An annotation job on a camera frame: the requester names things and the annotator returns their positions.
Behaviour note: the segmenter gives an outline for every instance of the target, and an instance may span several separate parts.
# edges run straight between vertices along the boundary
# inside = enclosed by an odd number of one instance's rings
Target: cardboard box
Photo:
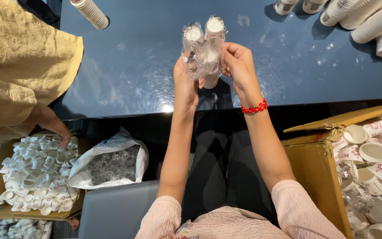
[[[297,181],[305,188],[322,214],[349,239],[353,236],[337,178],[332,142],[342,136],[345,127],[374,117],[382,117],[382,106],[284,130],[309,130],[308,135],[284,140],[282,144]]]
[[[51,135],[51,133],[39,133],[36,135]],[[7,157],[13,156],[13,143],[19,142],[20,139],[13,139],[6,143],[1,144],[0,148],[0,170],[2,168],[2,161]],[[78,138],[78,155],[81,156],[83,153],[91,149],[93,146],[98,144],[101,140],[100,139],[90,139],[90,138]],[[5,192],[5,184],[3,181],[3,175],[0,173],[0,195]],[[0,219],[43,219],[43,220],[56,220],[56,221],[62,221],[62,220],[68,220],[72,218],[75,215],[78,215],[81,213],[83,200],[85,196],[85,191],[80,190],[78,193],[78,197],[74,201],[74,204],[72,206],[72,209],[70,212],[51,212],[47,216],[43,216],[40,213],[40,210],[32,210],[30,212],[13,212],[11,211],[12,206],[8,203],[5,203],[3,205],[0,205],[0,208],[3,208],[0,210]]]

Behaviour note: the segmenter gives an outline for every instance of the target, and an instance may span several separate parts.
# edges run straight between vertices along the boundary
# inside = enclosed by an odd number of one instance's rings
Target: red bracelet
[[[256,112],[261,112],[261,111],[264,111],[268,108],[268,104],[266,103],[266,99],[263,98],[263,101],[260,102],[259,106],[256,106],[256,107],[249,107],[248,109],[244,108],[243,105],[241,105],[241,111],[243,113],[256,113]]]

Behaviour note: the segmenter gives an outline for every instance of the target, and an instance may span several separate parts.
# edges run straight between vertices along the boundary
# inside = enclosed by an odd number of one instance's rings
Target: pink shirt
[[[345,236],[318,210],[296,181],[283,180],[272,189],[281,229],[243,210],[222,207],[180,228],[181,205],[171,196],[157,198],[141,222],[136,239],[309,239]]]

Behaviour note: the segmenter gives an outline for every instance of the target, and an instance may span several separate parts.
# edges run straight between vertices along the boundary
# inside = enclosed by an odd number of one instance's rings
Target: table
[[[270,106],[382,99],[382,59],[375,43],[349,40],[349,31],[326,27],[320,12],[305,14],[303,0],[280,16],[267,0],[94,0],[110,25],[97,30],[63,0],[61,30],[84,38],[76,79],[54,110],[62,119],[126,117],[169,112],[174,105],[173,65],[183,25],[202,25],[211,14],[225,22],[227,40],[252,50]],[[199,91],[198,111],[239,107],[232,79],[222,76]]]

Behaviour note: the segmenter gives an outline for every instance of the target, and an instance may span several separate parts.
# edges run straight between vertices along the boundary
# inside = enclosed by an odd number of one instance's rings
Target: gold fabric
[[[37,102],[49,105],[69,88],[82,55],[82,37],[0,0],[0,143],[33,130],[20,123]]]

